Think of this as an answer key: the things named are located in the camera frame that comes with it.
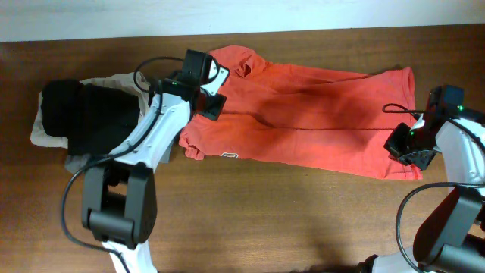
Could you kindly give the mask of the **red printed t-shirt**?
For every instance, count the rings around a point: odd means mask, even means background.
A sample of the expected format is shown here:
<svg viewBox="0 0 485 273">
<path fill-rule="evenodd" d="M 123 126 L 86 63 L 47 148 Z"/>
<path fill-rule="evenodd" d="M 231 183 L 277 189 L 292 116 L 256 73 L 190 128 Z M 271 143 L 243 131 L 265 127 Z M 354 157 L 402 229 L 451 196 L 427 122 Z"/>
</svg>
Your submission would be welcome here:
<svg viewBox="0 0 485 273">
<path fill-rule="evenodd" d="M 387 103 L 415 106 L 411 68 L 379 74 L 333 71 L 265 60 L 231 45 L 212 55 L 230 75 L 220 88 L 220 117 L 196 115 L 179 144 L 188 158 L 225 156 L 320 168 L 384 180 L 419 180 L 414 165 L 393 161 L 384 143 L 410 115 L 386 114 Z"/>
</svg>

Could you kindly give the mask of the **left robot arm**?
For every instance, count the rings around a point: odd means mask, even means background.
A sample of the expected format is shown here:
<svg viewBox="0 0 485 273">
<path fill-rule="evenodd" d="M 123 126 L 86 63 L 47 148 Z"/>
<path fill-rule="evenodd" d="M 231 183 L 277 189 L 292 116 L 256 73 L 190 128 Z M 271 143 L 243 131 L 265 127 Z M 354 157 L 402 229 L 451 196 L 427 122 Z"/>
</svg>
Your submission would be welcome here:
<svg viewBox="0 0 485 273">
<path fill-rule="evenodd" d="M 77 172 L 84 176 L 82 224 L 117 272 L 156 270 L 149 249 L 157 217 L 155 170 L 193 115 L 216 121 L 226 102 L 219 90 L 230 76 L 227 67 L 194 50 L 181 61 L 180 70 L 150 81 L 152 103 L 130 135 Z"/>
</svg>

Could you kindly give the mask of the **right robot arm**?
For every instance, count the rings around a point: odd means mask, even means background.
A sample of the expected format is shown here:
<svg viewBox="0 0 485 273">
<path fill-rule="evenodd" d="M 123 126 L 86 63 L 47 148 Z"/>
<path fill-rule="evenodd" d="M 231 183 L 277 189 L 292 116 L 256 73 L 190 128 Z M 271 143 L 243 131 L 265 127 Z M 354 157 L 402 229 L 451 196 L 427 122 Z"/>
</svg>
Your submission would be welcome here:
<svg viewBox="0 0 485 273">
<path fill-rule="evenodd" d="M 425 170 L 436 154 L 443 156 L 447 180 L 419 186 L 401 201 L 395 221 L 399 252 L 373 255 L 358 272 L 484 273 L 484 239 L 470 234 L 484 226 L 484 113 L 463 105 L 457 86 L 432 89 L 424 110 L 410 113 L 416 122 L 399 124 L 384 144 L 390 158 Z M 423 190 L 445 187 L 446 198 L 418 228 L 412 247 L 402 244 L 401 220 L 407 202 Z"/>
</svg>

